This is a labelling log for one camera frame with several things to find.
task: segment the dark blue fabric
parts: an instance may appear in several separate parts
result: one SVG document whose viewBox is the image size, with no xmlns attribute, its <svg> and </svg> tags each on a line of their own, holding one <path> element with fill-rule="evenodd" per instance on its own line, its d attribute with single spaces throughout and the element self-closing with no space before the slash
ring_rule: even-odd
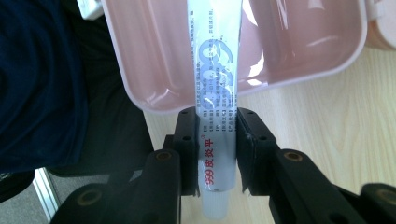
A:
<svg viewBox="0 0 396 224">
<path fill-rule="evenodd" d="M 76 162 L 87 117 L 59 2 L 0 0 L 0 173 Z"/>
</svg>

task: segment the light wooden table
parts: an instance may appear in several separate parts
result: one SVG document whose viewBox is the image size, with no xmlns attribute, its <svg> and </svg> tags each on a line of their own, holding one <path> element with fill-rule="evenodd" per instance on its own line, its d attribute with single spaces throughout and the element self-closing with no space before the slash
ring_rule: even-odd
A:
<svg viewBox="0 0 396 224">
<path fill-rule="evenodd" d="M 334 184 L 359 193 L 369 182 L 396 186 L 396 52 L 365 49 L 340 74 L 238 98 L 262 118 L 281 148 L 307 154 Z M 161 148 L 177 115 L 145 114 Z M 242 193 L 237 172 L 229 214 L 211 221 L 200 198 L 183 197 L 181 223 L 273 223 L 268 197 Z"/>
</svg>

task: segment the white toothpaste tube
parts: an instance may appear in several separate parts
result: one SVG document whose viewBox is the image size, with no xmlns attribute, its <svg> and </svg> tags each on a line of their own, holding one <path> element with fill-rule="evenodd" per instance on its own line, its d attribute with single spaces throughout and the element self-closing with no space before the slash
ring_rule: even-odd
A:
<svg viewBox="0 0 396 224">
<path fill-rule="evenodd" d="M 206 217 L 227 215 L 235 184 L 236 93 L 242 0 L 188 0 L 196 114 L 198 183 Z"/>
</svg>

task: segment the pink plastic case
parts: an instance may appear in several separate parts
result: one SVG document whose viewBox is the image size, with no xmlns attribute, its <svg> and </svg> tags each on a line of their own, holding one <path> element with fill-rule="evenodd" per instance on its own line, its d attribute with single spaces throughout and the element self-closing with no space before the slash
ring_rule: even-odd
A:
<svg viewBox="0 0 396 224">
<path fill-rule="evenodd" d="M 187 1 L 105 0 L 125 90 L 142 110 L 194 105 Z M 246 0 L 238 93 L 340 72 L 367 35 L 363 0 Z"/>
</svg>

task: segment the gray floor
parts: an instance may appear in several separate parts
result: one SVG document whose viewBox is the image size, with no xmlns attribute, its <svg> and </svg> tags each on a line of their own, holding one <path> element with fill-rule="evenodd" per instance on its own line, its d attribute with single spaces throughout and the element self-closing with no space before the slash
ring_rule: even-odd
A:
<svg viewBox="0 0 396 224">
<path fill-rule="evenodd" d="M 89 183 L 106 183 L 108 175 L 67 178 L 50 175 L 49 179 L 54 187 L 54 193 L 62 203 L 75 189 Z M 33 184 L 14 198 L 0 203 L 0 224 L 26 223 L 48 223 Z"/>
</svg>

